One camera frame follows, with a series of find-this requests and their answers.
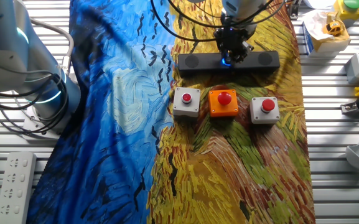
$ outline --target green button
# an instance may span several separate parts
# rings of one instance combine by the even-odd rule
[[[350,9],[359,8],[359,0],[343,0],[343,3]]]

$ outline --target table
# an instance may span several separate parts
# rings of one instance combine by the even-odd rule
[[[31,17],[68,30],[70,1],[38,0],[25,4]],[[302,16],[308,11],[309,8],[301,5],[299,19],[293,24],[301,53],[316,219],[318,224],[359,224],[359,172],[354,172],[343,155],[347,145],[359,142],[359,120],[343,116],[340,111],[341,104],[355,100],[354,86],[348,84],[343,66],[359,52],[359,20],[348,29],[350,45],[335,59],[309,59],[301,27]],[[34,26],[34,30],[60,63],[68,49],[66,38],[42,27]],[[3,103],[14,106],[15,102],[3,100]],[[24,115],[20,111],[7,111],[7,114],[23,124]],[[54,145],[55,141],[51,140],[27,142],[0,124],[0,190],[8,153],[30,151],[37,155],[35,188]]]

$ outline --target red button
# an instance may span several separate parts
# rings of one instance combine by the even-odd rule
[[[218,102],[222,105],[228,105],[231,102],[231,95],[227,92],[221,92],[218,95]]]
[[[274,109],[274,101],[271,99],[266,99],[262,102],[262,111],[270,112]]]
[[[191,101],[192,101],[192,95],[190,95],[189,93],[184,93],[182,95],[182,102],[190,103]]]

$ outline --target black bar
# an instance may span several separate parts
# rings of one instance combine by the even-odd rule
[[[220,53],[180,54],[178,69],[181,77],[202,73],[272,73],[280,67],[277,51],[251,52],[243,62],[224,65]]]

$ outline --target blue light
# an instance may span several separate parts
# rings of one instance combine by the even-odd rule
[[[231,64],[227,64],[227,63],[225,62],[225,59],[224,59],[224,58],[222,59],[222,64],[223,64],[223,65],[226,65],[226,66],[231,66]]]
[[[27,38],[26,34],[20,28],[17,28],[17,33],[22,35],[25,38],[25,40],[27,41],[27,44],[29,43],[29,39]]]
[[[64,75],[64,80],[63,80],[63,82],[64,83],[66,83],[66,75]],[[37,101],[37,102],[35,102],[36,104],[41,104],[41,103],[48,103],[48,102],[50,102],[50,101],[52,101],[52,100],[54,100],[56,97],[58,97],[59,95],[61,94],[61,91],[59,91],[58,93],[56,93],[56,95],[55,96],[53,96],[53,97],[51,97],[51,98],[49,98],[48,100],[44,100],[44,101]]]

